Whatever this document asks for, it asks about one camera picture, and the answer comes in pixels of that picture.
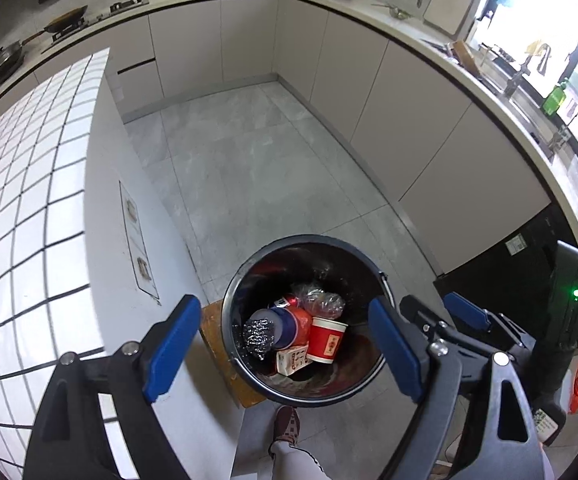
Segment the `red paper cup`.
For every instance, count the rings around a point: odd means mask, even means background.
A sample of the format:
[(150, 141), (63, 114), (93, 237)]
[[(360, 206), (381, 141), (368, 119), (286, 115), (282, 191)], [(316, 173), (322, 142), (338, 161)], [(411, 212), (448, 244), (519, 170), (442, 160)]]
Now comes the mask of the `red paper cup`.
[(313, 362), (331, 364), (340, 348), (347, 324), (314, 316), (306, 356)]

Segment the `blue paper bowl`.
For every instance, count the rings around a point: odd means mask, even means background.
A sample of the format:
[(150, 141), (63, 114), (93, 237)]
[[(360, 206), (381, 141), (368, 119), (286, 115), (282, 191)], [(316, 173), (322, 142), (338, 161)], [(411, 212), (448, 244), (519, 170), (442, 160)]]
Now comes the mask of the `blue paper bowl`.
[(307, 344), (312, 317), (295, 307), (258, 310), (246, 322), (246, 341), (251, 348), (283, 350)]

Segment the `pink plastic bag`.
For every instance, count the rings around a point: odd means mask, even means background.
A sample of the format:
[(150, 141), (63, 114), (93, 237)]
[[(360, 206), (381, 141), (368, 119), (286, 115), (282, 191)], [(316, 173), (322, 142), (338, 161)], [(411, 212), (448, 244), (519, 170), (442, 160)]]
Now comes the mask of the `pink plastic bag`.
[(295, 289), (299, 306), (312, 316), (335, 320), (344, 310), (345, 302), (334, 292), (325, 292), (316, 284), (300, 285)]

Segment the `milk carton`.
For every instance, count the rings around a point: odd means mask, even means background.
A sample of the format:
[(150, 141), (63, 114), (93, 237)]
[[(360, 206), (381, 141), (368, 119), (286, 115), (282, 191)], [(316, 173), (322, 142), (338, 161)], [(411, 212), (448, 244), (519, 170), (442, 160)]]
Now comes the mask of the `milk carton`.
[(295, 374), (298, 370), (303, 370), (312, 363), (312, 360), (307, 355), (309, 346), (303, 344), (302, 346), (292, 346), (287, 349), (276, 352), (275, 367), (276, 372), (285, 377)]

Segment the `red plastic bag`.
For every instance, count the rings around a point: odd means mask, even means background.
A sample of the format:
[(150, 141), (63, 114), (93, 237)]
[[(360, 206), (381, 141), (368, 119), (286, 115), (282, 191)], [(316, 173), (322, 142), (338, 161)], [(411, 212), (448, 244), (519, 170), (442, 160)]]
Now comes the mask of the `red plastic bag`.
[(295, 259), (264, 259), (258, 262), (251, 272), (265, 278), (279, 275), (283, 280), (298, 282), (305, 281), (313, 275), (309, 264)]

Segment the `black trash bin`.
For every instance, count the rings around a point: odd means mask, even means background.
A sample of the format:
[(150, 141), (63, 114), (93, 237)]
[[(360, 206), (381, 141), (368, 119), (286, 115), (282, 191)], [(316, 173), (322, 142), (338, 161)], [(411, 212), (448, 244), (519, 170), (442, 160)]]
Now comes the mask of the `black trash bin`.
[(379, 296), (392, 296), (387, 274), (344, 240), (275, 240), (227, 286), (221, 328), (229, 362), (279, 404), (320, 408), (349, 400), (385, 366), (368, 324), (370, 301)]

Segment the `checkered tablecloth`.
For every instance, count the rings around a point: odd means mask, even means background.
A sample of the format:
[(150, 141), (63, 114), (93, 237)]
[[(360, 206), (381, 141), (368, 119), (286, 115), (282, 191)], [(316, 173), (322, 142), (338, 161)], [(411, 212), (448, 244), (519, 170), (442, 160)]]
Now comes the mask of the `checkered tablecloth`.
[(85, 252), (88, 144), (108, 52), (0, 117), (0, 473), (18, 479), (59, 356), (104, 351)]

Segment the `person's shoe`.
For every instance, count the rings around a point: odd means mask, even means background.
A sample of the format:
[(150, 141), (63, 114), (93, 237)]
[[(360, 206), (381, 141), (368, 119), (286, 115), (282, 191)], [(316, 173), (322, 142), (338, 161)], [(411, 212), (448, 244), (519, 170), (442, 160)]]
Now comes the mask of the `person's shoe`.
[(288, 443), (295, 445), (300, 434), (300, 417), (295, 408), (282, 406), (275, 413), (273, 422), (272, 442), (268, 448), (268, 454), (273, 456), (272, 447), (276, 443)]

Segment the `wooden stool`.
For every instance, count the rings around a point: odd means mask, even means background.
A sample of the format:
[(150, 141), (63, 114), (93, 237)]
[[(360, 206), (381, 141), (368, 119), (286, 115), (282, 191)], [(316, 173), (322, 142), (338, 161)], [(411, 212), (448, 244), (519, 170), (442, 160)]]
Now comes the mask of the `wooden stool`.
[(221, 327), (222, 301), (217, 300), (202, 309), (200, 333), (208, 347), (213, 362), (221, 373), (227, 389), (242, 408), (252, 408), (266, 400), (265, 396), (251, 388), (237, 373), (228, 359), (223, 344)]

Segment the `green bottle at sink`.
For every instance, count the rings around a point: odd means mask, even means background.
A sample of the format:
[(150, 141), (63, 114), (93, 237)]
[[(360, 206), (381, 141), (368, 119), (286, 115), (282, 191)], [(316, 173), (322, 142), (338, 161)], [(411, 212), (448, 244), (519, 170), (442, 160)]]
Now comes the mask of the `green bottle at sink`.
[(568, 82), (566, 80), (559, 82), (552, 88), (548, 96), (546, 96), (540, 109), (543, 113), (550, 117), (558, 112), (559, 107), (566, 99), (566, 86)]

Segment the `faucet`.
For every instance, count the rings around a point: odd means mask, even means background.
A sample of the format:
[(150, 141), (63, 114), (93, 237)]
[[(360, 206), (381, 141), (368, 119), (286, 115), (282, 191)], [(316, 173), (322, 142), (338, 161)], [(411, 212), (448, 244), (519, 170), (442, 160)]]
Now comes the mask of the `faucet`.
[(551, 45), (542, 41), (534, 41), (528, 45), (525, 49), (526, 57), (524, 61), (520, 64), (519, 70), (507, 81), (506, 87), (502, 92), (502, 95), (506, 98), (511, 98), (513, 93), (521, 86), (521, 82), (525, 75), (530, 75), (531, 71), (528, 68), (532, 58), (539, 54), (546, 54), (549, 56), (551, 54)]

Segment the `cutting board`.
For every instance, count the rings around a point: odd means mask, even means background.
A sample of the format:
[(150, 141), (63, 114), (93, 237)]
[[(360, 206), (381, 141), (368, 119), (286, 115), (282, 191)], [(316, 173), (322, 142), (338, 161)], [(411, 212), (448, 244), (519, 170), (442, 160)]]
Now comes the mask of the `cutting board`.
[(474, 0), (430, 0), (423, 23), (445, 36), (457, 39)]

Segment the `black pot with lid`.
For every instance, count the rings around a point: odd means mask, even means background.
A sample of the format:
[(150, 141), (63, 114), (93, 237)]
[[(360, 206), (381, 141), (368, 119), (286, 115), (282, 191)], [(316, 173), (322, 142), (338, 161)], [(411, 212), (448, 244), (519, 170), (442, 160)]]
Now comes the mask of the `black pot with lid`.
[(16, 68), (24, 58), (24, 50), (19, 41), (9, 44), (7, 47), (0, 47), (0, 79)]

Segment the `gas stove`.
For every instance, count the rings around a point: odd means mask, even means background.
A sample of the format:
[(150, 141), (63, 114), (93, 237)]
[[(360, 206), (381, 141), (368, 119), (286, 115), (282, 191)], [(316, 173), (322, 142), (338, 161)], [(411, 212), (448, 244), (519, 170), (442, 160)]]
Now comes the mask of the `gas stove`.
[(131, 10), (139, 9), (142, 6), (147, 6), (149, 0), (122, 0), (111, 3), (103, 9), (96, 9), (94, 11), (84, 10), (82, 16), (76, 20), (72, 25), (66, 26), (60, 32), (52, 32), (52, 40), (42, 50), (42, 53), (58, 49), (73, 38), (84, 39), (84, 32), (89, 32), (93, 27), (100, 23), (111, 20), (121, 14)]

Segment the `frying pan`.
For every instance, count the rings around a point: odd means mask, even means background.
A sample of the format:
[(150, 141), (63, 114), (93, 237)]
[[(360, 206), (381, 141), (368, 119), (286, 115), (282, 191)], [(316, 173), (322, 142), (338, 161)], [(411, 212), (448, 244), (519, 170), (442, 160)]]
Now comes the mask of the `frying pan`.
[(22, 40), (21, 45), (25, 46), (30, 41), (35, 40), (43, 34), (55, 35), (58, 34), (58, 32), (63, 32), (70, 27), (79, 25), (83, 21), (86, 10), (88, 10), (88, 6), (80, 6), (80, 8), (75, 8), (58, 16), (58, 18), (55, 18), (53, 21), (49, 22), (43, 29), (27, 37), (25, 40)]

